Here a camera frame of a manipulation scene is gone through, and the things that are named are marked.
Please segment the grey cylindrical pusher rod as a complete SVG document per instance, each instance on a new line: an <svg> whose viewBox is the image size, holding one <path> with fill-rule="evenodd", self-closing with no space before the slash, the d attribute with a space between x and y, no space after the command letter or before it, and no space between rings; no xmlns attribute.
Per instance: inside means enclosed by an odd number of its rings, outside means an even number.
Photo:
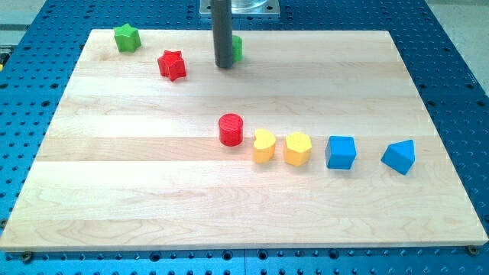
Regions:
<svg viewBox="0 0 489 275"><path fill-rule="evenodd" d="M215 64L221 69L229 69L233 64L232 1L211 0L210 5Z"/></svg>

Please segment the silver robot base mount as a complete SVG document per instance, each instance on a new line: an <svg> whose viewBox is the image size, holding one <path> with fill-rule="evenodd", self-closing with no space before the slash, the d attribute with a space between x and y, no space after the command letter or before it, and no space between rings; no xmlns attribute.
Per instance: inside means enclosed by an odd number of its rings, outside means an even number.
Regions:
<svg viewBox="0 0 489 275"><path fill-rule="evenodd" d="M233 18L278 18L279 0L231 0Z"/></svg>

